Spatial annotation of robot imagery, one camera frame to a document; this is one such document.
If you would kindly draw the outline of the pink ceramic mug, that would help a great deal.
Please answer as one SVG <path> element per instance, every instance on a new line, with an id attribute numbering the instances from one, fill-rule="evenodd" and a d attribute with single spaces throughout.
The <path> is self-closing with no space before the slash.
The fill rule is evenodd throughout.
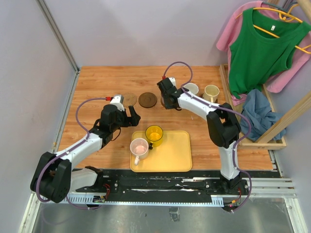
<path id="1" fill-rule="evenodd" d="M 144 138 L 136 138 L 130 144 L 130 151 L 134 156 L 134 165 L 137 166 L 141 160 L 147 158 L 149 143 Z"/>

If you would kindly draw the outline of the dark brown coaster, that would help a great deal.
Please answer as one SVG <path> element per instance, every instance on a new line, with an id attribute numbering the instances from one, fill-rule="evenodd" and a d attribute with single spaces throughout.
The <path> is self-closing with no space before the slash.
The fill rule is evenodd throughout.
<path id="1" fill-rule="evenodd" d="M 162 97 L 161 97 L 160 101 L 161 101 L 161 105 L 162 105 L 163 107 L 165 107 L 164 99 L 163 99 Z"/>
<path id="2" fill-rule="evenodd" d="M 139 96 L 138 103 L 143 108 L 151 108 L 156 105 L 157 97 L 151 92 L 145 92 Z"/>

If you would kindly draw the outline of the woven coaster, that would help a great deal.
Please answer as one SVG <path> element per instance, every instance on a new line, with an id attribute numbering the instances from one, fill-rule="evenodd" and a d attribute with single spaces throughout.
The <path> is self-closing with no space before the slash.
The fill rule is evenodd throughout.
<path id="1" fill-rule="evenodd" d="M 137 103 L 137 96 L 133 93 L 124 93 L 122 96 L 124 107 L 134 106 Z"/>

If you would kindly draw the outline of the white mug yellow handle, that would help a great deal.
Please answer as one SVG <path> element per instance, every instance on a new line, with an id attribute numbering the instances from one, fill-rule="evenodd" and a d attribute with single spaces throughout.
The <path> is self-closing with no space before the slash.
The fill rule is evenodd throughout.
<path id="1" fill-rule="evenodd" d="M 189 90 L 194 95 L 197 95 L 199 92 L 199 87 L 194 83 L 187 83 L 183 87 Z"/>

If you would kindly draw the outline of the cream ceramic mug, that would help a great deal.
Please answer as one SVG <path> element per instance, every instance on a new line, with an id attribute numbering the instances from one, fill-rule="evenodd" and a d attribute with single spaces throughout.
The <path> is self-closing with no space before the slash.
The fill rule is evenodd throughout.
<path id="1" fill-rule="evenodd" d="M 219 93 L 220 90 L 217 86 L 212 84 L 207 85 L 204 89 L 203 99 L 212 103 L 217 103 Z"/>

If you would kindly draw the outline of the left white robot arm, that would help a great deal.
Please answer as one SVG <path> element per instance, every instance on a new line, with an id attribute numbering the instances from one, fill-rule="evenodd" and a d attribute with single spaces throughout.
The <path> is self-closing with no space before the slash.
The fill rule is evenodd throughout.
<path id="1" fill-rule="evenodd" d="M 129 106 L 128 109 L 129 116 L 114 104 L 105 105 L 101 117 L 82 139 L 57 153 L 45 152 L 41 155 L 30 184 L 41 202 L 61 202 L 73 189 L 74 180 L 80 180 L 80 187 L 88 186 L 93 192 L 103 189 L 104 180 L 99 177 L 96 169 L 85 168 L 78 171 L 76 176 L 72 170 L 89 155 L 113 141 L 115 131 L 139 124 L 141 117 L 134 107 Z"/>

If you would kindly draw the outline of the dark brown coaster back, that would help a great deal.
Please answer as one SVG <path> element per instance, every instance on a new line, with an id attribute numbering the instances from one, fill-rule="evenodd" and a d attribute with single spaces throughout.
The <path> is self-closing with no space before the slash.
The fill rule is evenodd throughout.
<path id="1" fill-rule="evenodd" d="M 138 103 L 143 108 L 151 108 L 156 105 L 157 97 L 151 92 L 145 92 L 139 96 Z"/>

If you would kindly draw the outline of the yellow glass mug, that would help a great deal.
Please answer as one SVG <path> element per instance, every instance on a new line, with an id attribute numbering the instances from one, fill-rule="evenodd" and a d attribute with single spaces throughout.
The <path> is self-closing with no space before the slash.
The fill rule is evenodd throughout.
<path id="1" fill-rule="evenodd" d="M 152 150 L 162 144 L 164 132 L 160 126 L 149 126 L 145 131 L 145 137 L 149 143 L 149 149 Z"/>

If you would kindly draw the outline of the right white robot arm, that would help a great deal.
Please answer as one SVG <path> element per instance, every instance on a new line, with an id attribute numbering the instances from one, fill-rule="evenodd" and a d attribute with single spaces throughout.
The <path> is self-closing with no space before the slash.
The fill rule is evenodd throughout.
<path id="1" fill-rule="evenodd" d="M 157 83 L 166 109 L 188 110 L 207 122 L 211 141 L 219 148 L 221 159 L 220 188 L 232 194 L 238 188 L 248 194 L 250 186 L 242 181 L 242 170 L 238 168 L 237 142 L 241 127 L 231 105 L 219 105 L 204 100 L 188 89 L 175 86 L 174 78 L 165 78 Z"/>

